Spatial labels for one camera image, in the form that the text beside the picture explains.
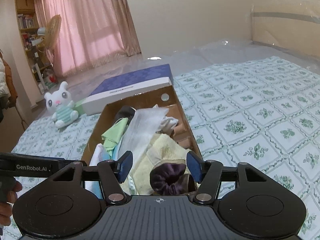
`plush toy foot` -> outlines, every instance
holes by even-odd
[[[66,126],[65,122],[63,122],[62,120],[58,120],[58,121],[56,122],[56,127],[57,127],[58,129],[60,129],[60,128],[62,128],[62,127],[65,127],[65,126]]]
[[[71,114],[70,114],[70,118],[71,118],[72,122],[75,121],[75,120],[77,120],[78,117],[79,117],[78,111],[73,110],[73,111],[71,112]]]

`blue box lid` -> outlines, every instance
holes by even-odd
[[[102,83],[90,94],[90,96],[161,77],[169,77],[171,83],[173,84],[173,77],[169,64],[140,69],[119,76],[107,78],[102,81]]]

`plush toy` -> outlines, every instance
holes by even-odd
[[[47,109],[52,113],[54,112],[52,120],[57,128],[65,127],[79,117],[78,111],[73,110],[75,103],[72,101],[71,94],[67,91],[67,88],[68,83],[63,81],[58,91],[44,95]]]

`gray tape stripe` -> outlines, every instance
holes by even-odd
[[[280,13],[280,12],[255,12],[254,17],[274,17],[274,18],[285,18],[292,20],[300,20],[305,22],[312,22],[320,24],[320,17],[313,17],[309,15],[296,14],[296,13]]]

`plush toy head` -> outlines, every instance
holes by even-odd
[[[71,94],[67,91],[68,83],[63,81],[58,91],[52,94],[46,93],[44,98],[46,100],[47,109],[54,113],[63,106],[67,106],[71,101]]]

